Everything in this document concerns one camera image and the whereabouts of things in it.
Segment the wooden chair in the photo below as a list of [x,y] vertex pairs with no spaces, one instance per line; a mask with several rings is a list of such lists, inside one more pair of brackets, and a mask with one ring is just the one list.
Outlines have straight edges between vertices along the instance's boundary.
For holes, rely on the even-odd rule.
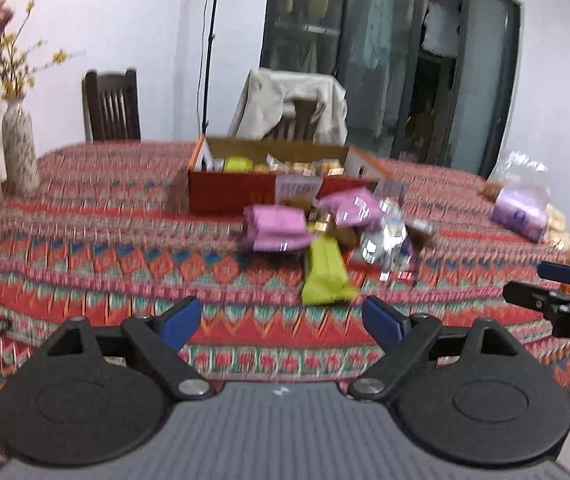
[[84,79],[93,140],[140,140],[136,70],[99,74]]
[[314,141],[314,133],[318,118],[313,121],[312,117],[316,112],[318,101],[309,99],[292,99],[294,105],[294,116],[283,117],[264,137],[263,140],[283,139],[283,140],[308,140]]

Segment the cable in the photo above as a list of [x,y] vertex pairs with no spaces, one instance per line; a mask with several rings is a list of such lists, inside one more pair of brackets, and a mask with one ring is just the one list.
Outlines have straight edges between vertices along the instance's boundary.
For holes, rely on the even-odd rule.
[[199,85],[196,89],[196,119],[198,120],[198,131],[201,132],[201,108],[199,103],[201,101],[201,82],[203,80],[203,57],[205,56],[205,27],[207,27],[207,2],[203,6],[203,30],[201,31],[201,65],[199,67]]

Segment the cardboard box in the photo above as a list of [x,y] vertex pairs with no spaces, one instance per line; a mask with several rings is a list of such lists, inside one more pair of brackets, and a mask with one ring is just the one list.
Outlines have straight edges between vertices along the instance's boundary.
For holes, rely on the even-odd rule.
[[381,179],[393,179],[393,175],[383,170],[374,157],[354,146],[201,137],[188,167],[190,213],[198,216],[236,216],[242,215],[248,205],[273,204],[275,174],[212,171],[215,158],[245,156],[255,164],[265,164],[267,155],[284,162],[315,162],[323,158],[340,160],[345,174],[323,177],[318,197],[354,187],[373,188]]

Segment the red tablecloth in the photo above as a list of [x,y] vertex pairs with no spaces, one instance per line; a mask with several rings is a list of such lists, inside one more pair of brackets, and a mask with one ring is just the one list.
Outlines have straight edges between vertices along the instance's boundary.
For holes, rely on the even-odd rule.
[[[209,378],[347,379],[379,358],[356,304],[300,306],[303,272],[295,262],[237,254],[238,220],[166,210],[169,188],[181,181],[187,205],[192,148],[81,144],[41,158],[38,192],[0,210],[0,316],[14,324],[0,336],[0,388],[66,317],[117,324],[159,314],[187,294],[205,307],[181,355]],[[507,280],[536,281],[536,263],[563,254],[490,222],[478,177],[387,164],[411,184],[404,215],[436,224],[438,243],[414,288],[361,272],[351,272],[354,283],[405,313],[429,312],[447,324],[494,317],[570,391],[570,340],[552,338],[548,322],[500,296]]]

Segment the flower vase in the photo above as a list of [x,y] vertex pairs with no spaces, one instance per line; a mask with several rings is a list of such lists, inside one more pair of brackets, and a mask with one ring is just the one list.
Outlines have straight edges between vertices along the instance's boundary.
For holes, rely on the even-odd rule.
[[23,108],[22,100],[8,100],[1,134],[8,192],[23,195],[34,191],[41,180],[32,136],[32,118]]

